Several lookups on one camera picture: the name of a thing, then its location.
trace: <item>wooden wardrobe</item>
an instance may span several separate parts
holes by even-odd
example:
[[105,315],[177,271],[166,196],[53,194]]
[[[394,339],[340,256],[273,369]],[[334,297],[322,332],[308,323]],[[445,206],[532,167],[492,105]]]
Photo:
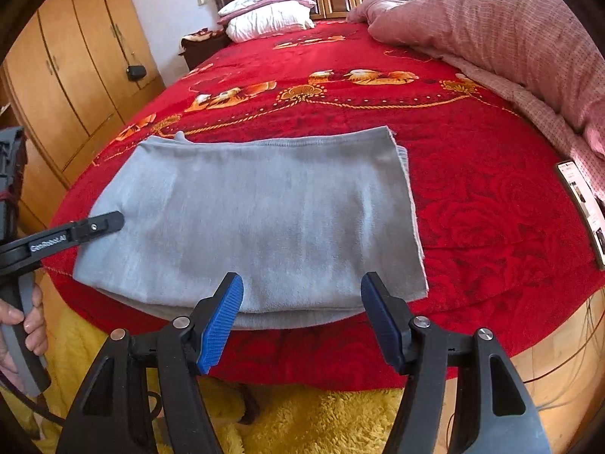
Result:
[[[147,75],[129,81],[128,65]],[[147,102],[164,90],[132,0],[46,0],[1,68],[0,126],[28,142],[23,231],[43,230],[65,192]]]

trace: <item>nightstand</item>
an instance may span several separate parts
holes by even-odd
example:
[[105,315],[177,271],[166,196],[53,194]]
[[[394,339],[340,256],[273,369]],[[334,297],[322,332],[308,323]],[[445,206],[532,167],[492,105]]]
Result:
[[180,55],[185,58],[189,70],[193,70],[217,51],[227,47],[231,42],[231,39],[226,34],[211,37],[201,42],[183,41],[185,50]]

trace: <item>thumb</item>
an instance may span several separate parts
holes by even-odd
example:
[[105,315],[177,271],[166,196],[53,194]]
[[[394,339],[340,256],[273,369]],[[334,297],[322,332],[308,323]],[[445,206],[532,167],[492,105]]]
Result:
[[9,306],[4,300],[0,299],[0,324],[8,324],[14,326],[19,324],[25,316],[18,309],[13,306]]

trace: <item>wooden floor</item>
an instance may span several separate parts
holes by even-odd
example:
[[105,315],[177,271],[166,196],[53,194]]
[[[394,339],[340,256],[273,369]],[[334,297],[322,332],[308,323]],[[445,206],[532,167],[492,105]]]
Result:
[[[50,278],[40,281],[48,319],[56,322],[62,306]],[[594,332],[605,311],[604,292],[597,292],[553,334],[533,348],[513,357],[512,362],[525,381],[539,377],[576,353]],[[591,420],[605,398],[605,320],[586,347],[570,362],[544,378],[527,385],[551,443],[553,454],[563,454]],[[448,424],[456,402],[456,380],[447,382],[444,410],[435,454],[445,454]]]

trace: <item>black bag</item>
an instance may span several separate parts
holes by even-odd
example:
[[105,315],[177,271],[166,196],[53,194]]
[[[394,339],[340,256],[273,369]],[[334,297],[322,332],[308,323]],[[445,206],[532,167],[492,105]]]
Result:
[[147,76],[147,70],[143,65],[131,65],[126,68],[126,76],[130,81],[139,81]]

